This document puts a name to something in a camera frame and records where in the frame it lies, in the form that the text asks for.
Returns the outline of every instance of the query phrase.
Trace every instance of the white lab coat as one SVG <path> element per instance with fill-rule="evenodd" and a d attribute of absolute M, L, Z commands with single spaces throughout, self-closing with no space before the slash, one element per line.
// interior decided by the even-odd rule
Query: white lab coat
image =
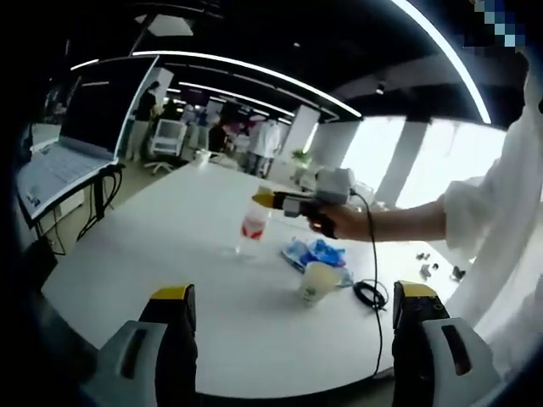
<path fill-rule="evenodd" d="M 252 130 L 247 151 L 265 159 L 273 158 L 273 153 L 281 142 L 281 129 L 275 120 L 259 123 Z"/>
<path fill-rule="evenodd" d="M 446 307 L 490 345 L 505 378 L 543 341 L 541 96 L 530 73 L 500 159 L 480 184 L 452 182 L 444 196 L 449 248 L 477 256 Z"/>

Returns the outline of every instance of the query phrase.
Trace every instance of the person's hand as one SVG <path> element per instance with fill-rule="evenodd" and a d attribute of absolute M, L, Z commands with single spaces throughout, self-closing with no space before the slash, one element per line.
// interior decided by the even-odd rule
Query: person's hand
<path fill-rule="evenodd" d="M 361 212 L 355 212 L 346 206 L 323 206 L 320 212 L 335 223 L 334 235 L 337 239 L 367 240 L 367 218 Z M 318 221 L 308 219 L 309 227 L 321 233 L 321 225 Z"/>

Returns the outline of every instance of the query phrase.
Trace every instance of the white table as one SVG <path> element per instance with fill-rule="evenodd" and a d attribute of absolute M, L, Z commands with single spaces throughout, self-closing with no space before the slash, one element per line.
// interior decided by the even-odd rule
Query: white table
<path fill-rule="evenodd" d="M 226 252 L 239 239 L 249 197 L 276 185 L 208 164 L 187 165 L 108 214 L 61 260 L 43 293 L 87 341 L 100 348 L 126 320 L 137 320 L 153 292 L 192 282 L 199 347 L 196 388 L 237 398 L 316 393 L 372 374 L 378 355 L 373 311 L 349 288 L 315 308 L 295 295 L 301 274 L 278 255 L 292 237 L 315 238 L 305 221 L 276 212 L 260 256 L 242 261 Z M 373 276 L 371 245 L 347 248 L 356 278 Z M 399 278 L 420 282 L 419 252 L 441 265 L 428 285 L 449 298 L 450 266 L 425 243 L 378 245 L 379 280 L 392 295 Z M 381 314 L 381 370 L 393 364 L 392 303 Z"/>

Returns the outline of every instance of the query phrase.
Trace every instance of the potted plant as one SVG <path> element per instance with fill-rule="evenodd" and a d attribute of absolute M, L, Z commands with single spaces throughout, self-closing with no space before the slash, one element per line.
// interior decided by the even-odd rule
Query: potted plant
<path fill-rule="evenodd" d="M 292 160 L 302 168 L 307 168 L 311 162 L 311 156 L 309 153 L 305 152 L 301 148 L 294 150 L 292 152 Z"/>

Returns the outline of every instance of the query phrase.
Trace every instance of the laptop screen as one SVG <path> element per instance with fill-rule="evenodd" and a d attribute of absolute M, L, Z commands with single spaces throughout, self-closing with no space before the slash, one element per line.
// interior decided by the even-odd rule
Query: laptop screen
<path fill-rule="evenodd" d="M 88 66 L 66 111 L 60 136 L 115 151 L 127 113 L 153 59 L 122 59 Z"/>

